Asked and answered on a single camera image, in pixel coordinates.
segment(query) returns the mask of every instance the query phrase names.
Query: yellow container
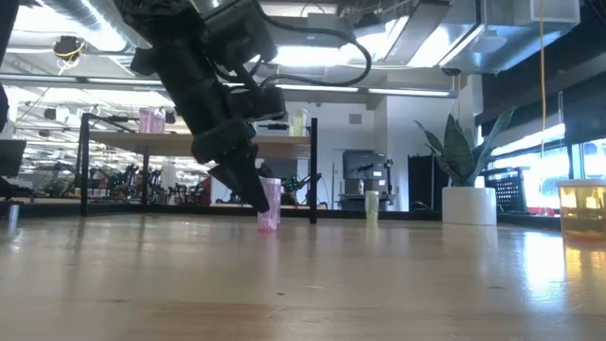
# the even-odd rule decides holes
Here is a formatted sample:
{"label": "yellow container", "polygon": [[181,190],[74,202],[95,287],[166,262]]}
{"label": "yellow container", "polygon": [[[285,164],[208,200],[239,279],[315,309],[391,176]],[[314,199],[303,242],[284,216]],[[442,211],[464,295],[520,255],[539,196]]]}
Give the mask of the yellow container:
{"label": "yellow container", "polygon": [[560,181],[558,187],[564,242],[606,244],[606,180],[565,180]]}

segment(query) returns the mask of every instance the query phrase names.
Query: shelf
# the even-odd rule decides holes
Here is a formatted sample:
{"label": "shelf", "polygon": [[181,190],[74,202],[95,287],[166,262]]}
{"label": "shelf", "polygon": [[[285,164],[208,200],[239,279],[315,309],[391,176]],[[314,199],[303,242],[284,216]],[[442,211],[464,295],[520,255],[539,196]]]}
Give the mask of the shelf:
{"label": "shelf", "polygon": [[[91,132],[90,140],[133,153],[192,156],[191,135]],[[253,143],[258,144],[258,157],[308,159],[311,156],[309,137],[257,136]]]}

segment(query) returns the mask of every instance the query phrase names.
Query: white planter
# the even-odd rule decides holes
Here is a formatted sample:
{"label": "white planter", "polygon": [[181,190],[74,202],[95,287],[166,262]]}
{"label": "white planter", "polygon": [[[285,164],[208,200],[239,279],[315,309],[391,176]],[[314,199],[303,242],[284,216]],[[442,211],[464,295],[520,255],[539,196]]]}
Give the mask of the white planter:
{"label": "white planter", "polygon": [[444,188],[442,222],[447,224],[496,224],[494,188]]}

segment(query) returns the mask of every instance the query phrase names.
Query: snake plant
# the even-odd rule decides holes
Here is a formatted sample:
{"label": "snake plant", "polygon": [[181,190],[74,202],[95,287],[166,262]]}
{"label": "snake plant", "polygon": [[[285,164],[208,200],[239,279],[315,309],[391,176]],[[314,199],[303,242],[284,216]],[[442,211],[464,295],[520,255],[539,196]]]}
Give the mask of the snake plant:
{"label": "snake plant", "polygon": [[492,147],[494,138],[507,128],[514,111],[515,108],[512,108],[501,114],[484,143],[477,147],[474,147],[472,130],[462,129],[452,114],[448,115],[446,122],[443,146],[439,139],[427,131],[422,124],[417,121],[415,123],[425,132],[429,142],[425,145],[431,149],[442,170],[453,179],[453,185],[473,187],[475,178],[489,163],[490,154],[494,149]]}

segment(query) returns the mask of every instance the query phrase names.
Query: floor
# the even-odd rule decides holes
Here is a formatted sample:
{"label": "floor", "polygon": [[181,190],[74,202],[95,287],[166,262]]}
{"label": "floor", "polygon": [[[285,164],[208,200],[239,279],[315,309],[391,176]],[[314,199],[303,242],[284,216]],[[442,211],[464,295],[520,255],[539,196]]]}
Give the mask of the floor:
{"label": "floor", "polygon": [[423,222],[119,215],[0,242],[0,340],[605,340],[606,252]]}

